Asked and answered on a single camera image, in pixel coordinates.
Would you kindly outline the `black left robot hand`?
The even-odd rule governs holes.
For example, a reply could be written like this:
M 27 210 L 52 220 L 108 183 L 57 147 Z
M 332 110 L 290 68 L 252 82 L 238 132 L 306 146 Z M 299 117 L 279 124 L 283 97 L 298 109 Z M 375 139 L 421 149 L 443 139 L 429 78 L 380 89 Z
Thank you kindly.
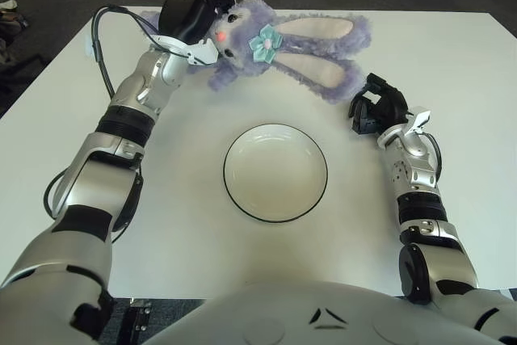
M 235 3 L 235 0 L 165 0 L 158 19 L 158 31 L 161 36 L 195 44 Z

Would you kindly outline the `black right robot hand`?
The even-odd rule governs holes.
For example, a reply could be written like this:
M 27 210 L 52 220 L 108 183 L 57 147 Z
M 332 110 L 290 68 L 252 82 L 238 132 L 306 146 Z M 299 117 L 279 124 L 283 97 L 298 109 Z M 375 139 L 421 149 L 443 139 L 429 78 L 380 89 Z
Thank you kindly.
M 408 122 L 403 94 L 383 78 L 370 73 L 364 87 L 354 96 L 348 111 L 351 128 L 359 135 L 381 135 L 388 128 Z

